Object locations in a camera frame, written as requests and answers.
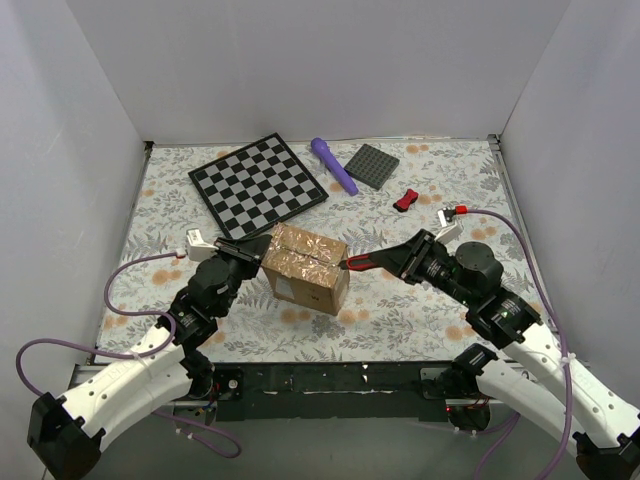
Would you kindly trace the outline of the black white checkerboard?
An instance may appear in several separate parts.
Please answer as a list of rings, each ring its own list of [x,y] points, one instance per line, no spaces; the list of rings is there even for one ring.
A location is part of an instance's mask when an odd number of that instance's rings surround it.
[[[232,239],[263,233],[328,199],[277,133],[190,171],[189,178]]]

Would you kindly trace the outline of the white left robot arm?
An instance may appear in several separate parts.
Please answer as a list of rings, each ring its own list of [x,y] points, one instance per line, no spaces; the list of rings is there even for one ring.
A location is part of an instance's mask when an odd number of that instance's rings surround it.
[[[207,243],[197,229],[176,258],[196,262],[195,274],[141,339],[80,385],[59,396],[38,394],[27,443],[56,479],[81,479],[122,433],[165,403],[205,398],[214,367],[199,347],[218,330],[243,282],[257,276],[271,237]]]

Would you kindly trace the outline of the dark grey studded plate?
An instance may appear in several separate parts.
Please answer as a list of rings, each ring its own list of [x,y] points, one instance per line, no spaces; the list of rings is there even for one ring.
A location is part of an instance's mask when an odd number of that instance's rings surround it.
[[[355,180],[380,190],[392,176],[400,161],[371,145],[364,144],[345,165],[345,171]]]

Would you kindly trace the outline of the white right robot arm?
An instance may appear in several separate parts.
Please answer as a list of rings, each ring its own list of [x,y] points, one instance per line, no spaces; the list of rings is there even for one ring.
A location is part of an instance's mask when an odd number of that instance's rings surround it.
[[[480,242],[454,254],[421,230],[409,241],[350,260],[353,271],[383,268],[404,282],[427,282],[467,309],[490,348],[474,344],[453,361],[464,397],[494,397],[537,424],[571,453],[590,479],[639,476],[639,410],[562,347],[524,299],[502,284],[503,266]]]

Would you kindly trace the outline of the brown taped cardboard box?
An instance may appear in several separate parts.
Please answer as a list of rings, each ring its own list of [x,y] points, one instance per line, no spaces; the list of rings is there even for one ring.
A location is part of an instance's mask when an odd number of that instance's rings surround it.
[[[349,272],[340,268],[347,257],[344,242],[279,223],[262,269],[276,298],[337,315],[350,283]]]

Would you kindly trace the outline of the red black knife cap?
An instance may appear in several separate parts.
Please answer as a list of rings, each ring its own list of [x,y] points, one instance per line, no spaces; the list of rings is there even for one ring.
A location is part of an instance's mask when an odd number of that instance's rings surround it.
[[[393,204],[393,208],[400,213],[407,212],[418,198],[419,194],[415,190],[407,189],[404,195]]]

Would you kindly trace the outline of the red black utility knife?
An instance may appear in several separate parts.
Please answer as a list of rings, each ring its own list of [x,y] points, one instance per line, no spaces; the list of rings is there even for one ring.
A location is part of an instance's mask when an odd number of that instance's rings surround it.
[[[363,272],[371,269],[378,269],[381,267],[381,265],[372,258],[371,254],[351,256],[345,260],[342,260],[339,266],[342,270],[355,272]]]

